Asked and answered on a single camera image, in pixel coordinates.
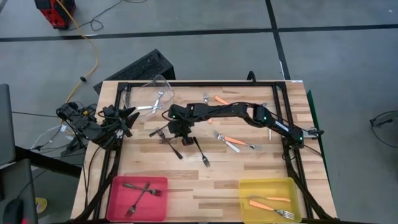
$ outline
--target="butcher block tabletop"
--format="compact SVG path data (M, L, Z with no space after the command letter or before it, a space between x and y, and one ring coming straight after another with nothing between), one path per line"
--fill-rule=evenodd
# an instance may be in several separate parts
M314 127L304 84L286 81L286 85L294 124L304 129ZM97 112L102 107L114 104L117 86L117 81L103 83ZM274 95L270 86L175 86L172 88L175 92L173 103L184 107L187 103L202 103L203 92L207 92L209 105L220 105L215 100L217 95L229 103L237 101L265 103L271 112L276 113ZM279 93L279 98L285 116L281 93ZM207 121L195 123L190 134L198 139L203 153L210 162L209 168L203 164L202 156L195 144L183 146L181 138L171 141L174 148L183 156L180 160L170 146L159 144L158 135L149 137L149 133L167 124L160 113L145 123L136 121L131 129L132 137L124 137L118 175L166 177L169 182L169 199L165 222L241 222L243 219L239 206L239 180L287 177L279 134L272 131L270 140L267 128L252 127L240 118L213 118L212 120L211 124ZM261 148L255 151L250 147L237 145L241 152L236 153L225 143L217 140L213 135L213 130L249 144L260 145ZM167 128L164 131L166 137L172 137ZM306 139L305 144L320 151L317 140ZM88 145L85 155L86 172L97 147L92 142ZM322 157L306 148L301 149L300 152L308 190L325 211L335 217L335 206ZM105 151L100 150L93 159L88 189L89 200L98 189L104 154ZM109 189L103 196L100 218L106 215L108 195ZM302 216L306 217L303 197L299 189L297 189L297 195ZM72 218L83 211L84 204L85 187L83 175L81 175Z

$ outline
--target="concrete floor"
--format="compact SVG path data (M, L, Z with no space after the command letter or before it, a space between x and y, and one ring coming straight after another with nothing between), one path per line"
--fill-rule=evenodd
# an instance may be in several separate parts
M86 22L116 2L76 0L75 18ZM396 1L277 0L272 5L278 27L398 23ZM76 35L74 31L53 30L33 1L8 0L0 12L0 39ZM102 15L100 21L104 29L93 32L86 26L84 33L271 27L263 0L122 2ZM398 30L292 32L281 33L280 38L291 79L303 80L306 89L314 94L320 125L326 132L325 156L338 216L348 221L394 223L398 207L398 151L376 140L369 119L397 109ZM99 67L72 98L85 105L98 99L93 85L153 49L159 49L170 60L179 80L244 79L249 70L258 79L282 78L272 33L93 42L99 49ZM94 61L91 46L84 40L0 42L0 82L10 84L14 111L55 114ZM57 124L55 118L15 114L16 143L31 147L40 133ZM396 133L396 125L377 131L386 141L398 144L396 136L389 134ZM59 135L53 145L66 141ZM57 156L60 151L49 156ZM80 156L67 159L76 164L82 160ZM76 185L76 179L51 172L35 181L36 194L50 202L41 223L69 218Z

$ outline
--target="yellow plastic tray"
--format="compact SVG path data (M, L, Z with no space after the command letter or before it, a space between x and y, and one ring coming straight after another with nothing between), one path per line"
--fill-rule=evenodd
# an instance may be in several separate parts
M259 195L261 197L283 197L290 202L254 198L255 202L267 205L274 209L282 209L295 214L294 220L280 216L276 212L270 212L249 205L248 197ZM239 181L239 200L244 223L299 223L301 213L297 201L297 193L293 179L248 179Z

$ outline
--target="yellow cable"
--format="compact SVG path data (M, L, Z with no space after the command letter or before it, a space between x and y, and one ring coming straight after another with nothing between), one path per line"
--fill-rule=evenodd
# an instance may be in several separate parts
M60 0L56 0L57 3L61 6L61 8L67 13L68 17L70 18L70 20L74 23L75 27L77 28L77 31L79 33L79 35L86 39L91 46L93 46L94 52L95 52L95 65L94 67L84 76L85 78L88 78L90 75L92 75L94 73L94 71L97 69L98 67L98 49L97 47L94 45L94 43L87 38L85 35L83 35L83 32L81 31L81 29L79 28L79 25L77 24L77 22L73 19L72 15L68 12L68 10L65 8L65 6L61 3ZM80 86L80 84L82 83L82 81L79 81L76 86L73 88L72 92L70 92L67 100L65 101L65 103L68 103L70 98L73 96L73 94L75 93L75 91L77 90L77 88Z

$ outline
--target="red plastic tray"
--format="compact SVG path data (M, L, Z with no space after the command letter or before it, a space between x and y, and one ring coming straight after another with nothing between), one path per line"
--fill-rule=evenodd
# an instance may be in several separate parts
M124 215L133 205L141 190L123 187L123 183L129 183L144 188L149 182L149 189L162 191L162 196L157 197L145 192L138 204L136 212L130 217ZM152 221L161 222L166 219L167 207L167 179L165 177L124 177L117 176L113 179L111 195L109 197L106 218L111 222Z

